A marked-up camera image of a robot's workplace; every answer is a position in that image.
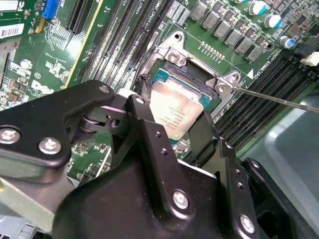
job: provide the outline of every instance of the ram slot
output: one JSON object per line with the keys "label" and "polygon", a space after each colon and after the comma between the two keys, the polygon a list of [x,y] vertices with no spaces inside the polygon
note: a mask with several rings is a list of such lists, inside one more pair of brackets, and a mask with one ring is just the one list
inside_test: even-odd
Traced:
{"label": "ram slot", "polygon": [[133,55],[134,46],[136,45],[136,42],[139,42],[139,40],[144,36],[145,32],[147,31],[148,25],[150,23],[148,19],[150,18],[157,3],[157,1],[149,1],[147,5],[142,9],[142,14],[140,18],[137,19],[138,25],[134,29],[133,36],[130,37],[130,41],[127,41],[127,44],[125,44],[122,47],[122,49],[124,49],[124,52],[121,51],[115,59],[117,67],[115,67],[113,71],[109,74],[107,78],[107,83],[110,82],[110,80],[112,80],[117,75],[124,61],[128,61],[129,56]]}
{"label": "ram slot", "polygon": [[106,78],[108,75],[108,72],[106,72],[107,69],[112,68],[112,64],[114,62],[114,59],[116,55],[118,54],[115,52],[117,49],[121,49],[120,46],[122,46],[123,41],[125,38],[130,38],[128,35],[130,28],[134,28],[134,26],[130,26],[130,23],[132,21],[132,17],[134,16],[135,12],[137,11],[137,8],[139,7],[140,0],[133,0],[131,4],[129,5],[129,8],[124,16],[124,18],[121,20],[120,27],[118,31],[116,32],[115,38],[112,40],[109,49],[106,52],[106,55],[103,59],[103,65],[99,68],[95,75],[95,79],[99,79],[100,81],[106,82]]}
{"label": "ram slot", "polygon": [[103,58],[108,51],[113,38],[116,35],[116,32],[120,26],[120,19],[124,17],[129,4],[132,0],[119,0],[116,1],[116,5],[112,9],[111,18],[109,23],[103,29],[103,34],[101,36],[101,41],[95,48],[95,54],[90,58],[89,64],[86,68],[86,71],[82,77],[82,81],[88,81],[94,79],[94,76],[97,74],[97,71],[101,67]]}
{"label": "ram slot", "polygon": [[[277,98],[294,100],[311,82],[306,73],[289,60],[278,57],[249,89]],[[264,128],[285,106],[243,94],[217,122],[220,135],[240,149]]]}
{"label": "ram slot", "polygon": [[149,26],[148,29],[138,39],[138,45],[136,46],[136,51],[134,53],[134,56],[131,59],[131,62],[126,66],[124,70],[125,75],[121,78],[121,80],[115,87],[116,91],[122,88],[126,84],[128,78],[132,75],[133,71],[137,69],[137,66],[142,64],[143,56],[146,52],[151,36],[153,36],[154,33],[158,30],[158,28],[160,27],[161,23],[163,22],[166,14],[168,13],[173,3],[174,3],[174,0],[163,1],[162,5],[159,8],[158,13],[156,14],[156,17],[152,18],[152,21],[148,25]]}

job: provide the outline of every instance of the capacitor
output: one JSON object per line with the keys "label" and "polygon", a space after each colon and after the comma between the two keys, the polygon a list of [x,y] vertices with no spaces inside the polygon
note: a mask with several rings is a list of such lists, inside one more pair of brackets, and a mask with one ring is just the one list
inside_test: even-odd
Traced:
{"label": "capacitor", "polygon": [[267,5],[264,1],[252,1],[248,5],[248,13],[250,15],[260,15],[266,11]]}
{"label": "capacitor", "polygon": [[281,23],[281,16],[280,15],[273,15],[268,14],[264,18],[264,26],[267,28],[277,28]]}
{"label": "capacitor", "polygon": [[295,45],[296,41],[293,38],[289,38],[287,36],[282,36],[279,38],[279,44],[286,49],[290,49]]}

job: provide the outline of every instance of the gray surface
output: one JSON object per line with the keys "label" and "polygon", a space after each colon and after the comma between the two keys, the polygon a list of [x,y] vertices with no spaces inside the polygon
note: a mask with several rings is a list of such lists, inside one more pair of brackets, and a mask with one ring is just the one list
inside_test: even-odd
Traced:
{"label": "gray surface", "polygon": [[37,227],[24,218],[0,215],[0,239],[3,236],[10,239],[32,239],[37,230]]}
{"label": "gray surface", "polygon": [[[318,92],[302,104],[319,107]],[[293,109],[241,159],[246,157],[265,167],[319,235],[319,114]]]}
{"label": "gray surface", "polygon": [[39,228],[50,232],[57,207],[74,189],[66,177],[67,170],[68,167],[65,167],[60,179],[50,184],[35,184],[0,177],[0,201]]}

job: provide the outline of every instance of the screwdriver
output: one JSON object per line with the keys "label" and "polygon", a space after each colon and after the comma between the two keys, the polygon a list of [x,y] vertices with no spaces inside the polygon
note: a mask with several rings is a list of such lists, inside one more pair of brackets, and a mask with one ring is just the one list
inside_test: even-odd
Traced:
{"label": "screwdriver", "polygon": [[280,98],[276,98],[276,97],[273,97],[273,96],[267,96],[267,95],[264,95],[264,94],[261,94],[261,93],[257,93],[257,92],[254,92],[254,91],[244,90],[244,89],[238,88],[238,87],[233,87],[231,89],[234,90],[234,91],[237,91],[237,92],[241,92],[241,93],[245,93],[245,94],[251,95],[251,96],[256,96],[256,97],[260,97],[260,98],[263,98],[263,99],[266,99],[266,100],[269,100],[269,101],[273,101],[273,102],[276,102],[276,103],[279,103],[279,104],[282,104],[282,105],[285,105],[285,106],[290,106],[290,107],[297,108],[297,109],[300,109],[300,110],[310,111],[310,112],[314,112],[314,113],[318,113],[319,114],[319,108],[315,108],[315,107],[311,107],[311,106],[304,106],[304,105],[297,104],[297,103],[294,103],[294,102],[291,102],[291,101],[286,101],[286,100],[283,100],[283,99],[280,99]]}

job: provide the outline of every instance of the barcode label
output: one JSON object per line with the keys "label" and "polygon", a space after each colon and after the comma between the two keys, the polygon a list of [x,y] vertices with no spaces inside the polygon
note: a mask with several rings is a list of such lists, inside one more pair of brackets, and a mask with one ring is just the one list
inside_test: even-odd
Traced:
{"label": "barcode label", "polygon": [[23,29],[24,23],[9,26],[0,26],[0,39],[20,35],[23,33]]}
{"label": "barcode label", "polygon": [[0,11],[16,11],[18,2],[17,0],[0,0]]}

